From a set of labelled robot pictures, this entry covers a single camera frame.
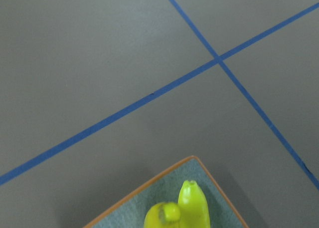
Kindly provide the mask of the yellow banana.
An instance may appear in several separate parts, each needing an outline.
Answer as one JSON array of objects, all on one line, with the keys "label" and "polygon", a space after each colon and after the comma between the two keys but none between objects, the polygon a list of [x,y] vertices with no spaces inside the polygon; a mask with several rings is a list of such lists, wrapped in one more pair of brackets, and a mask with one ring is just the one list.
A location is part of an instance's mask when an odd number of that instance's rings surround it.
[{"label": "yellow banana", "polygon": [[207,199],[196,181],[183,182],[177,204],[181,211],[180,228],[210,228]]},{"label": "yellow banana", "polygon": [[177,203],[162,202],[152,206],[144,220],[145,228],[178,228],[181,211]]}]

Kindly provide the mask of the grey square plate orange rim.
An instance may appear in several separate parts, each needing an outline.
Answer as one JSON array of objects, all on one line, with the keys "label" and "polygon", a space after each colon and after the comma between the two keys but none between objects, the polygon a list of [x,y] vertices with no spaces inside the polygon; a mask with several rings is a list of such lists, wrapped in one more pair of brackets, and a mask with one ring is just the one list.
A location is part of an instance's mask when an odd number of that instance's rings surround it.
[{"label": "grey square plate orange rim", "polygon": [[203,190],[213,228],[246,228],[248,225],[219,184],[196,156],[162,171],[113,206],[102,212],[88,228],[141,228],[147,211],[159,202],[175,202],[182,183],[195,180]]}]

